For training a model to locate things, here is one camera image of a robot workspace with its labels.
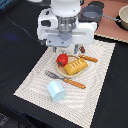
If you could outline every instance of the toy bread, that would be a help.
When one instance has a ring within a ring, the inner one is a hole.
[[[86,67],[88,67],[88,64],[85,62],[85,60],[83,58],[79,58],[71,63],[66,64],[64,66],[64,69],[68,73],[68,75],[71,76]]]

